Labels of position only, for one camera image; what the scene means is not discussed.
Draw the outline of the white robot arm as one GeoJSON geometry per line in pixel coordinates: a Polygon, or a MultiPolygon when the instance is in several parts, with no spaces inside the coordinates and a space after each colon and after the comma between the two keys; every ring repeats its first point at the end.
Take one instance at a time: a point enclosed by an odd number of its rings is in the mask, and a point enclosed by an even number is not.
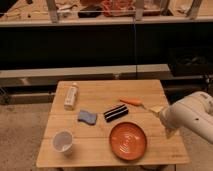
{"type": "Polygon", "coordinates": [[[213,144],[213,97],[208,93],[196,91],[168,107],[154,106],[148,111],[160,120],[168,138],[185,127],[213,144]]]}

